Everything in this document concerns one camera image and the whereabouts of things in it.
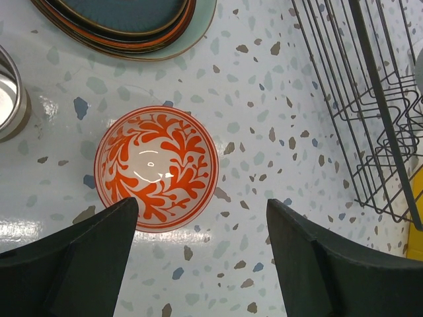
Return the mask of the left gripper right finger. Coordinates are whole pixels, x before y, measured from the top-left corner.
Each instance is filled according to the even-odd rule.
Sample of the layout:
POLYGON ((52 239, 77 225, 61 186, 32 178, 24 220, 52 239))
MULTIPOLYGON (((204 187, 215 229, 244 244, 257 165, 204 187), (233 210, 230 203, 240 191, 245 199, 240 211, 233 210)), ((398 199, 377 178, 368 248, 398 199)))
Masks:
POLYGON ((288 316, 422 315, 422 262, 353 242, 277 199, 266 218, 288 316))

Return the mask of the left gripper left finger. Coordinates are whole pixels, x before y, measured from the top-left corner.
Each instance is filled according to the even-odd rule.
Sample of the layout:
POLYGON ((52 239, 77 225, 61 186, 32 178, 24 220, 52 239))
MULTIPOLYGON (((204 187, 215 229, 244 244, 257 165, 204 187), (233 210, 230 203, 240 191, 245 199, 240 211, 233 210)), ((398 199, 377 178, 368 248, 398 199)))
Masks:
POLYGON ((137 216, 137 201, 126 198, 1 253, 1 315, 113 316, 137 216))

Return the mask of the white orange patterned bowl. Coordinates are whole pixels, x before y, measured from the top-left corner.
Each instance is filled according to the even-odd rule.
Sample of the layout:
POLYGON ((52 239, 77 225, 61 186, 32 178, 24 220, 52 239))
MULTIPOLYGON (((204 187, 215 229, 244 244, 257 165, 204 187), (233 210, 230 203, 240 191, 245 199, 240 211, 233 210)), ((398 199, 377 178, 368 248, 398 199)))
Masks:
POLYGON ((162 233, 199 216, 217 187, 219 157, 206 128, 177 108, 147 106, 116 120, 95 155, 104 206, 133 197, 137 230, 162 233))

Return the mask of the cream brown cup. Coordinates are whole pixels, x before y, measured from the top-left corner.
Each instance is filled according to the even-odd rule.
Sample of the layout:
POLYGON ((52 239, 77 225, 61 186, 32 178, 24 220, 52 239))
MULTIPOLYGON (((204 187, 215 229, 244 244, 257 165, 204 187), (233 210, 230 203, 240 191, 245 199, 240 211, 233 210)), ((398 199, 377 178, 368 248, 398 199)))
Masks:
POLYGON ((1 46, 1 142, 17 136, 27 125, 32 112, 30 97, 19 70, 6 49, 1 46))

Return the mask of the dark blue plate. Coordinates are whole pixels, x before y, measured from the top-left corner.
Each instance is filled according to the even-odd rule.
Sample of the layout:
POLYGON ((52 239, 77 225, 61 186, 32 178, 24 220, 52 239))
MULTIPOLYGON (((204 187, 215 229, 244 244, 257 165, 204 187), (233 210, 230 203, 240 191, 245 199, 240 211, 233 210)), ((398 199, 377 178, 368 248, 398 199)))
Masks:
POLYGON ((187 4, 174 0, 68 0, 59 3, 93 26, 131 35, 150 35, 166 29, 187 4))

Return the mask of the green floral plate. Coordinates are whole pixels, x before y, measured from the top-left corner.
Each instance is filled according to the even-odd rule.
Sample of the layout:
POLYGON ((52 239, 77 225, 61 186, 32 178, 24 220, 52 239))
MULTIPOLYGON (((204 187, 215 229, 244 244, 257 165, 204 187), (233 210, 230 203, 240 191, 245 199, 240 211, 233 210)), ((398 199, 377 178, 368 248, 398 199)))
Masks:
POLYGON ((47 9, 42 7, 40 1, 32 1, 32 4, 59 30, 66 34, 72 40, 79 42, 83 46, 90 48, 110 57, 126 59, 130 61, 163 61, 172 59, 193 48, 205 35, 210 27, 217 1, 198 1, 194 10, 194 15, 190 24, 184 33, 176 39, 171 45, 160 50, 147 53, 121 53, 100 47, 98 44, 92 44, 82 36, 77 35, 75 31, 70 30, 58 18, 47 13, 47 9))

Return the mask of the black plate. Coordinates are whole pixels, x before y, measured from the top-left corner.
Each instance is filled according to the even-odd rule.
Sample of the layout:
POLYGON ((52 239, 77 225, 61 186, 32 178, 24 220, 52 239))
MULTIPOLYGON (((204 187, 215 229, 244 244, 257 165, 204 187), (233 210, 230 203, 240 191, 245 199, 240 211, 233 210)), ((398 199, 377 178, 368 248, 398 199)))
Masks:
POLYGON ((195 1, 47 1, 61 16, 101 36, 140 41, 184 28, 195 1))

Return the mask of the yellow plastic tray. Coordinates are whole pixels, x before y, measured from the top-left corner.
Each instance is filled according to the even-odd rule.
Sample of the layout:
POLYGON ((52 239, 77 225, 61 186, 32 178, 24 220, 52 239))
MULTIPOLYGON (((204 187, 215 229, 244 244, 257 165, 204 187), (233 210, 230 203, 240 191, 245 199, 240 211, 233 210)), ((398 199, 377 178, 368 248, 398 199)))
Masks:
POLYGON ((423 260, 423 235, 414 223, 409 225, 406 257, 412 260, 423 260))

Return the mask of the pale green ribbed cup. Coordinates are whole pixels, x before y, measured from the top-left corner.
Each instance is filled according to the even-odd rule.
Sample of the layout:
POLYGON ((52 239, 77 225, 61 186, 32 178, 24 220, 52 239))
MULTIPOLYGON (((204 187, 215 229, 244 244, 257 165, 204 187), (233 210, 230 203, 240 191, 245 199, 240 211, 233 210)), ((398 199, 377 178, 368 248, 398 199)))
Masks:
POLYGON ((423 94, 423 50, 420 51, 414 65, 414 77, 418 90, 423 94))

